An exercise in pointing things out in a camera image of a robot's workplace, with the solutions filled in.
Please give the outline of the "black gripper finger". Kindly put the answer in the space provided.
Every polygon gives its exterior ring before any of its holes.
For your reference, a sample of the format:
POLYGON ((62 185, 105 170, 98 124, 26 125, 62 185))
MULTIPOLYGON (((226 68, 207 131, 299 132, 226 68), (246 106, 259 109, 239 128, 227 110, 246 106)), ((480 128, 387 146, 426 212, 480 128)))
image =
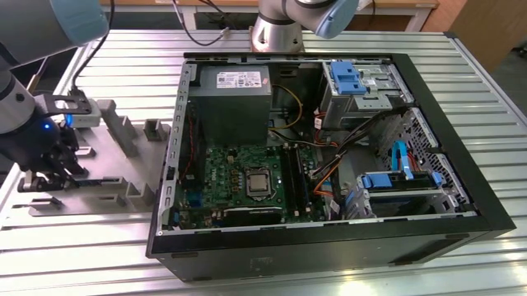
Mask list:
POLYGON ((65 170, 69 181, 74 186, 79 186, 81 183, 75 179, 75 176, 87 176, 89 171, 83 166, 79 165, 79 159, 75 154, 61 154, 59 155, 59 163, 62 165, 62 169, 65 170))
POLYGON ((26 176, 19 180, 19 192, 49 192, 62 191, 70 182, 70 174, 50 173, 39 176, 33 171, 26 172, 26 176))

